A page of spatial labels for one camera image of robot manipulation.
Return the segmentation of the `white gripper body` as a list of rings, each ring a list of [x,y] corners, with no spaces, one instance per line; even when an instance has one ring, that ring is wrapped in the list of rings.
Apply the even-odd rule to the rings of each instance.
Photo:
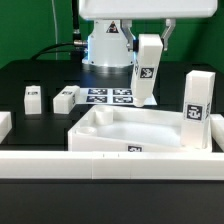
[[[79,14],[95,19],[206,18],[218,0],[79,0]]]

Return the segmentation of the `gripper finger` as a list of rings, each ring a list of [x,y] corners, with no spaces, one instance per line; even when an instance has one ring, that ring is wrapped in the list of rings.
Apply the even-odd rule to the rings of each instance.
[[[131,32],[132,21],[127,19],[122,19],[120,21],[120,28],[127,39],[127,49],[129,51],[136,50],[136,40],[135,36]]]
[[[176,20],[175,19],[167,19],[165,21],[165,29],[161,36],[163,42],[163,48],[165,51],[168,50],[168,40],[176,27]]]

